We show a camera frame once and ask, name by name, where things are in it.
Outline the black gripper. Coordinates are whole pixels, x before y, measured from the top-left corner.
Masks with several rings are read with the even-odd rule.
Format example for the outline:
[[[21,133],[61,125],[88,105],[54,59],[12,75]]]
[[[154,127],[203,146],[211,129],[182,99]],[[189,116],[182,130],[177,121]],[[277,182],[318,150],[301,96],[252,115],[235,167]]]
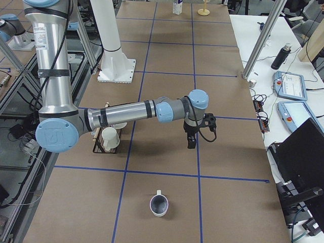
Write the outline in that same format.
[[[202,123],[202,119],[198,121],[185,119],[184,120],[184,131],[187,133],[187,139],[188,139],[188,149],[195,149],[196,148],[196,134],[200,130],[200,125]]]

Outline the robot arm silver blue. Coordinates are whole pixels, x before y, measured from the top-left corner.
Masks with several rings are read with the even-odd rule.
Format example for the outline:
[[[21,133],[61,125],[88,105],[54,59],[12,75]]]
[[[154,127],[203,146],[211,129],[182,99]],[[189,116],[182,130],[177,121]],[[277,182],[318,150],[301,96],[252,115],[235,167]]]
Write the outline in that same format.
[[[208,94],[199,89],[171,100],[155,100],[116,105],[102,109],[78,108],[71,94],[66,32],[77,14],[76,1],[25,1],[24,12],[32,23],[41,83],[35,137],[43,149],[61,153],[74,147],[80,136],[98,128],[156,117],[161,123],[184,121],[188,148],[196,146],[195,135],[201,128],[216,130],[216,120],[206,113]]]

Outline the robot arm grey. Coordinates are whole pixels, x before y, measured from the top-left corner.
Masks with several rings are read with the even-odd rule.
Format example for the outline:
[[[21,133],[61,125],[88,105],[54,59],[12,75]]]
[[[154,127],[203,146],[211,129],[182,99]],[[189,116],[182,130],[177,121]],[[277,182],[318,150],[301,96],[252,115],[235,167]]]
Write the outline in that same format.
[[[1,39],[5,42],[14,36],[21,36],[26,32],[24,26],[15,14],[1,15]]]

